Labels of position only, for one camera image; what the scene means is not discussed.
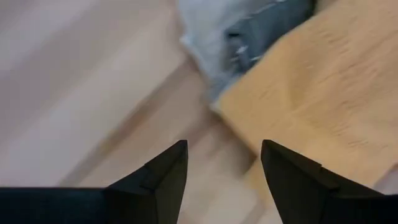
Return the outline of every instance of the wooden floor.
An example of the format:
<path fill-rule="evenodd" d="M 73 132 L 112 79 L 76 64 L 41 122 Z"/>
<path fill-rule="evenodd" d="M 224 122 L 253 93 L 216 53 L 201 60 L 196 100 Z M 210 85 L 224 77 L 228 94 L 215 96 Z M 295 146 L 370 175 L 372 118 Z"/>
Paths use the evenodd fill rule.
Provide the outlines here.
<path fill-rule="evenodd" d="M 185 62 L 62 185 L 107 186 L 178 139 L 188 139 L 179 223 L 259 223 L 264 208 L 243 181 L 254 156 L 208 109 L 204 92 L 199 72 Z"/>

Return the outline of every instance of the light wood floor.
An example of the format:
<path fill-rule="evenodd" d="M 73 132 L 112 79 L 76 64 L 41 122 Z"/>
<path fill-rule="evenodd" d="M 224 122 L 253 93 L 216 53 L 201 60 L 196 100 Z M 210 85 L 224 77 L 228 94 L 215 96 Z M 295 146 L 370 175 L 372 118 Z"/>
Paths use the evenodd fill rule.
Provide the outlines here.
<path fill-rule="evenodd" d="M 188 139 L 179 223 L 258 223 L 262 203 L 243 181 L 254 156 L 208 109 L 204 92 L 199 72 L 185 62 L 62 185 L 107 186 L 178 139 Z"/>

